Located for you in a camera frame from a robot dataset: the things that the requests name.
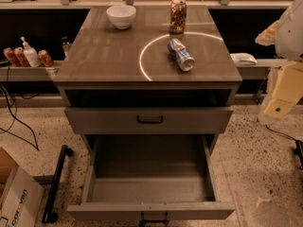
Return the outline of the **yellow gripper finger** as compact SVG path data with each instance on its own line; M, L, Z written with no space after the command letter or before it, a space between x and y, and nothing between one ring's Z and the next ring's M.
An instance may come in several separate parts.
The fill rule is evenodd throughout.
M276 84L263 113L281 119L303 97L303 62L288 61L277 72Z

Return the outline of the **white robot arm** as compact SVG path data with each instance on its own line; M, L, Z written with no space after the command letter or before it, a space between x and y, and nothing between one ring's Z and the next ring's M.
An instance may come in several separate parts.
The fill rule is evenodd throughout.
M280 18L264 29L256 43L275 46L287 62L277 70L276 83L268 79L258 121L268 124L282 119L303 97L303 0L294 0Z

